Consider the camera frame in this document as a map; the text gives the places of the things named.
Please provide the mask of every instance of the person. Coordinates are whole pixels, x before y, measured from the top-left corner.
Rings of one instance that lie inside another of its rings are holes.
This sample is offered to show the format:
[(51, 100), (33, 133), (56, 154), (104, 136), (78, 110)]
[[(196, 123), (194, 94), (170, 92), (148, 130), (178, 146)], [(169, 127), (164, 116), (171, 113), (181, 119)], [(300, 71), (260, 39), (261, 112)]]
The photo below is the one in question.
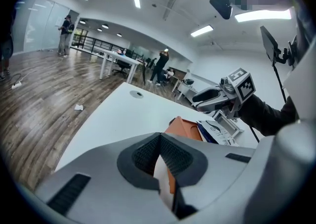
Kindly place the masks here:
[(167, 71), (161, 76), (162, 81), (166, 81), (167, 79), (170, 79), (174, 75), (173, 69), (167, 69)]
[(12, 40), (12, 26), (16, 16), (16, 9), (14, 8), (11, 16), (8, 17), (8, 21), (5, 21), (3, 24), (3, 29), (5, 30), (3, 33), (5, 35), (1, 36), (1, 43), (0, 43), (0, 81), (5, 80), (4, 72), (7, 75), (10, 74), (9, 69), (9, 60), (13, 54), (13, 40)]
[(157, 60), (157, 58), (151, 60), (151, 62), (148, 65), (149, 68), (152, 68), (153, 64), (155, 63), (155, 60)]
[(156, 83), (157, 86), (160, 86), (161, 72), (162, 72), (163, 67), (166, 65), (167, 61), (169, 60), (169, 53), (167, 51), (161, 51), (159, 53), (159, 56), (160, 58), (153, 70), (153, 74), (150, 80), (147, 80), (149, 83), (152, 83), (155, 75), (157, 75), (157, 83)]
[(57, 53), (59, 55), (67, 55), (68, 54), (68, 50), (66, 51), (66, 49), (68, 49), (67, 38), (69, 36), (67, 29), (70, 26), (70, 24), (71, 24), (71, 15), (67, 15), (65, 17), (65, 21), (64, 21), (63, 25), (58, 28), (59, 31), (61, 30), (59, 46), (58, 46), (58, 50), (57, 50)]

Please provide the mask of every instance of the black sleeve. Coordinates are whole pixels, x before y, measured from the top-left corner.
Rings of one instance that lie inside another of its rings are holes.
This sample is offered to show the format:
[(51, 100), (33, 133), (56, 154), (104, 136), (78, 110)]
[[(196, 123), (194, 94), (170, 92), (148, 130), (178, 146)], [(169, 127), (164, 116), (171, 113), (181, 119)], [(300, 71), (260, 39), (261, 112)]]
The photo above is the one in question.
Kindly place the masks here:
[(283, 126), (295, 121), (296, 109), (290, 97), (280, 111), (252, 95), (239, 111), (240, 118), (262, 135), (275, 135)]

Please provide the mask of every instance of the paper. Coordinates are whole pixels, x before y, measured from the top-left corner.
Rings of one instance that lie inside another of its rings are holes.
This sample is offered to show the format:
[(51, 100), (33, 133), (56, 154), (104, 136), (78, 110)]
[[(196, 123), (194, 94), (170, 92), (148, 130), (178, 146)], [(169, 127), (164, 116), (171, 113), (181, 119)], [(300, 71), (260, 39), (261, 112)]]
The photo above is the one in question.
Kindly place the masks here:
[(227, 146), (239, 146), (235, 139), (230, 135), (230, 133), (216, 121), (197, 121), (202, 128), (198, 126), (198, 129), (206, 139), (211, 140), (210, 142), (218, 143), (220, 145)]
[(75, 110), (76, 110), (76, 111), (77, 111), (77, 110), (83, 111), (83, 105), (76, 104)]
[(61, 17), (58, 17), (58, 18), (56, 19), (55, 26), (60, 27), (61, 25), (62, 25), (62, 18), (61, 18)]

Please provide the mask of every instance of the office chair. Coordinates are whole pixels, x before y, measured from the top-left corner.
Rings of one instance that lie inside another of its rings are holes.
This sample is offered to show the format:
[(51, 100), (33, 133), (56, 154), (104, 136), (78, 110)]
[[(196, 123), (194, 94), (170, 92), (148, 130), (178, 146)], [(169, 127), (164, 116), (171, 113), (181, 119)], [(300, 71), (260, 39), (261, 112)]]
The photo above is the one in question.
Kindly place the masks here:
[(124, 61), (117, 61), (117, 65), (120, 67), (120, 69), (113, 69), (112, 71), (117, 71), (116, 73), (114, 73), (114, 75), (116, 75), (117, 73), (121, 73), (123, 76), (127, 76), (127, 72), (125, 71), (125, 69), (130, 69), (130, 65)]
[[(131, 58), (132, 55), (133, 55), (133, 54), (132, 54), (131, 50), (127, 49), (125, 56)], [(118, 70), (118, 69), (113, 69), (112, 72), (113, 72), (113, 71), (117, 71), (116, 73), (114, 73), (114, 75), (116, 75), (117, 73), (121, 73), (123, 76), (126, 77), (126, 76), (127, 76), (127, 72), (125, 71), (125, 69), (126, 69), (126, 68), (127, 68), (127, 69), (130, 69), (131, 65), (128, 64), (127, 62), (120, 61), (120, 60), (117, 60), (117, 65), (120, 67), (120, 70)]]

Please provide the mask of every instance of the glass wall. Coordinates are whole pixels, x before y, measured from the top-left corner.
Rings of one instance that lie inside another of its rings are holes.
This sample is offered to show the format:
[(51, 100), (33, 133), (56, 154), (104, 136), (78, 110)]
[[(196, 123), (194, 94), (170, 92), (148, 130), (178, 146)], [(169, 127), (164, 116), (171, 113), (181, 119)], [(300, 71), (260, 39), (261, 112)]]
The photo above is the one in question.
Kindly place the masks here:
[(31, 10), (35, 0), (19, 0), (16, 5), (16, 17), (12, 27), (13, 52), (22, 52), (26, 26), (28, 25)]
[(19, 0), (12, 28), (14, 53), (57, 48), (70, 9), (50, 0)]

